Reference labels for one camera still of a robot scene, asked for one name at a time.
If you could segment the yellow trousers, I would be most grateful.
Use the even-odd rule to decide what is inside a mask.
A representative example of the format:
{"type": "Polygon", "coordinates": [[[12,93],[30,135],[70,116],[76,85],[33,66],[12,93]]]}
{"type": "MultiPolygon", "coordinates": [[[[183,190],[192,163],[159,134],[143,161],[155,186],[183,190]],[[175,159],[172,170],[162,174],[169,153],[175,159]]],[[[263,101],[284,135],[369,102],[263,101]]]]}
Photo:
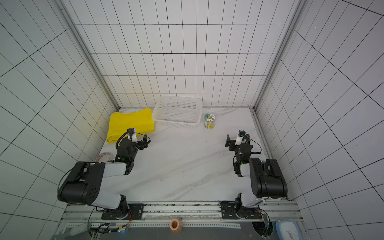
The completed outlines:
{"type": "Polygon", "coordinates": [[[147,134],[155,131],[155,122],[152,120],[152,110],[145,108],[134,113],[113,113],[110,117],[107,133],[107,143],[116,143],[117,140],[130,128],[137,133],[147,134]]]}

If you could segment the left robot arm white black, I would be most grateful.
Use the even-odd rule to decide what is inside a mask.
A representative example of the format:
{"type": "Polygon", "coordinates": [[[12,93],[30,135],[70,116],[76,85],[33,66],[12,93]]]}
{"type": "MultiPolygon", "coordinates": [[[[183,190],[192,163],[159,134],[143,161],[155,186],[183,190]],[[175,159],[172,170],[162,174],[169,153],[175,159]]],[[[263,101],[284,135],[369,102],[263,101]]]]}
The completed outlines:
{"type": "Polygon", "coordinates": [[[67,204],[102,208],[108,217],[117,220],[130,218],[133,213],[124,195],[102,189],[103,180],[129,175],[139,150],[148,147],[151,139],[135,128],[127,129],[116,142],[117,154],[113,161],[102,163],[78,162],[69,170],[58,188],[58,200],[67,204]]]}

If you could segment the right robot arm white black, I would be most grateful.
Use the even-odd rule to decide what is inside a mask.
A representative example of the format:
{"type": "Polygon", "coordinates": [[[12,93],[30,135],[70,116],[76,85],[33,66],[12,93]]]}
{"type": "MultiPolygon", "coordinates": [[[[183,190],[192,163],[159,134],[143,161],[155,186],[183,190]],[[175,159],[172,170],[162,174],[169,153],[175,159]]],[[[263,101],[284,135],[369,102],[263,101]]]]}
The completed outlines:
{"type": "Polygon", "coordinates": [[[224,220],[263,219],[268,224],[270,217],[259,204],[267,199],[285,198],[288,187],[277,160],[252,157],[261,154],[260,151],[252,151],[252,142],[250,135],[245,131],[239,131],[234,140],[227,136],[225,147],[235,153],[234,172],[238,177],[250,179],[251,193],[239,193],[234,202],[221,202],[221,214],[224,220]]]}

